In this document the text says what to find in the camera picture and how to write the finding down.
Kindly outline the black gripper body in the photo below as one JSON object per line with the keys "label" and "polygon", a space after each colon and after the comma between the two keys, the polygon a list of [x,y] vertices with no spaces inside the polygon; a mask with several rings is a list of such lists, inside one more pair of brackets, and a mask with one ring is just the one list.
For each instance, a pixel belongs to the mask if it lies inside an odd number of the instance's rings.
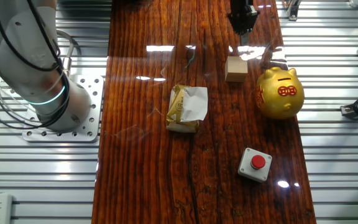
{"label": "black gripper body", "polygon": [[231,11],[249,11],[253,0],[230,0]]}

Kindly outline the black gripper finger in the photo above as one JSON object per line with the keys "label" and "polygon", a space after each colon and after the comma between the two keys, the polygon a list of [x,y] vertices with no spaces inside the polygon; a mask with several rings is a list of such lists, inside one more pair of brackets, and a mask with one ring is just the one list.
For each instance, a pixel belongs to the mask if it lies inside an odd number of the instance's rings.
{"label": "black gripper finger", "polygon": [[252,32],[259,14],[259,11],[256,11],[254,8],[250,8],[250,12],[246,16],[246,32],[243,35],[243,45],[246,45],[248,43],[249,34]]}
{"label": "black gripper finger", "polygon": [[232,25],[234,33],[239,36],[240,45],[244,45],[244,24],[241,15],[231,12],[227,15],[227,17]]}

